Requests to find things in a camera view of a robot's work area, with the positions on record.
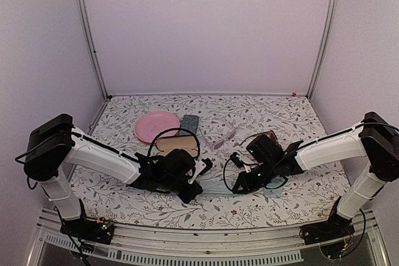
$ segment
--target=light blue cloth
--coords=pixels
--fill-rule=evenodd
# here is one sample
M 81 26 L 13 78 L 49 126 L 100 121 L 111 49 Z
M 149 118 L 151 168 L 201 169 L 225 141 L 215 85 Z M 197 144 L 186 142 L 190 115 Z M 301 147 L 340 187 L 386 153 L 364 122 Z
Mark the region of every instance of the light blue cloth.
M 234 181 L 226 180 L 229 186 L 234 186 Z M 284 178 L 278 176 L 275 177 L 268 185 L 268 188 L 275 188 L 280 186 L 284 182 Z M 237 197 L 241 196 L 241 194 L 232 194 L 230 190 L 226 188 L 223 181 L 200 181 L 201 187 L 203 188 L 203 192 L 200 196 L 208 196 L 208 197 Z M 258 191 L 253 192 L 253 194 L 263 195 L 264 197 L 270 197 L 273 199 L 280 198 L 282 195 L 282 190 L 284 187 L 280 187 L 278 189 L 266 189 L 262 188 Z

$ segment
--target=floral tablecloth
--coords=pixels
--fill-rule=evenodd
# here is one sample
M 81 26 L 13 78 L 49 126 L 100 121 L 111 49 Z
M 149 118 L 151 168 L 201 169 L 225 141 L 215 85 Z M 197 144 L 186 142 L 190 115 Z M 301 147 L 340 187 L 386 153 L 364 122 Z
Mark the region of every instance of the floral tablecloth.
M 245 151 L 239 143 L 253 133 L 274 130 L 283 148 L 299 139 L 325 135 L 309 101 L 302 97 L 149 95 L 112 98 L 92 136 L 127 153 L 145 154 L 148 146 L 135 137 L 134 124 L 142 115 L 160 110 L 179 118 L 185 114 L 198 115 L 202 124 L 217 119 L 237 129 L 234 137 L 216 151 L 207 147 L 203 136 L 199 137 L 201 157 L 211 158 L 214 163 L 211 171 L 198 178 L 199 183 L 222 180 L 224 162 L 233 151 Z M 215 132 L 205 132 L 204 136 L 212 133 Z M 226 175 L 235 179 L 238 172 L 231 165 Z M 349 188 L 340 163 L 290 177 L 279 199 L 260 194 L 198 196 L 195 201 L 183 204 L 175 194 L 129 188 L 114 178 L 80 166 L 71 185 L 89 216 L 185 229 L 271 227 L 322 220 L 327 218 L 338 196 Z

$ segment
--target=light purple wall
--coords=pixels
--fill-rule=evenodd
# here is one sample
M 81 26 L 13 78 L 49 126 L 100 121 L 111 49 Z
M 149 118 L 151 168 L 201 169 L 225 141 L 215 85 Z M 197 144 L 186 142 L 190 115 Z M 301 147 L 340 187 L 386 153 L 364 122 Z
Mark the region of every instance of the light purple wall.
M 0 0 L 0 12 L 0 265 L 17 266 L 44 198 L 14 157 L 60 113 L 87 129 L 101 99 L 75 0 Z
M 376 111 L 399 125 L 399 0 L 339 0 L 324 67 L 312 102 L 328 132 Z M 353 180 L 365 167 L 344 166 Z M 392 265 L 399 265 L 399 182 L 372 202 Z
M 107 88 L 304 94 L 328 0 L 87 0 Z

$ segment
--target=smartphone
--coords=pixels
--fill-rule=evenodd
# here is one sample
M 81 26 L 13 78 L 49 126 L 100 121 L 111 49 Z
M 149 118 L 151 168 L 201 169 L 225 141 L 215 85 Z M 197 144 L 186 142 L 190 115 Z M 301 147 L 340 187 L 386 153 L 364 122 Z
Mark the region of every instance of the smartphone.
M 180 128 L 190 130 L 194 134 L 197 133 L 198 129 L 198 123 L 199 121 L 199 116 L 198 115 L 184 115 L 183 119 L 180 123 Z M 179 133 L 180 136 L 187 136 L 190 135 L 188 132 L 185 131 L 180 131 Z

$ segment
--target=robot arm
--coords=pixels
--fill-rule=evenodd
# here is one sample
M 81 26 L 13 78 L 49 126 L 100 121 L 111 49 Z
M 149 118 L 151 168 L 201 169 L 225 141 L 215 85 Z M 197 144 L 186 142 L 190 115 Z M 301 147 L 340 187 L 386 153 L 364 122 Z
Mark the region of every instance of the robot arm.
M 380 116 L 370 112 L 351 128 L 303 146 L 300 146 L 301 143 L 293 143 L 283 151 L 266 135 L 258 136 L 246 149 L 260 165 L 249 173 L 241 172 L 233 192 L 251 192 L 278 175 L 290 176 L 321 164 L 368 157 L 369 166 L 349 191 L 335 202 L 329 219 L 302 228 L 307 244 L 338 238 L 348 232 L 352 234 L 350 222 L 359 209 L 373 199 L 387 182 L 399 178 L 399 136 Z
M 86 135 L 66 114 L 35 129 L 29 137 L 25 155 L 25 173 L 41 185 L 55 204 L 68 232 L 78 238 L 106 244 L 112 238 L 112 221 L 94 222 L 86 218 L 82 201 L 72 192 L 59 169 L 62 163 L 78 164 L 105 173 L 138 189 L 157 191 L 166 188 L 176 192 L 184 203 L 202 193 L 195 179 L 212 167 L 209 159 L 195 161 L 184 150 L 173 150 L 165 157 L 147 157 L 139 153 L 135 158 L 131 157 Z

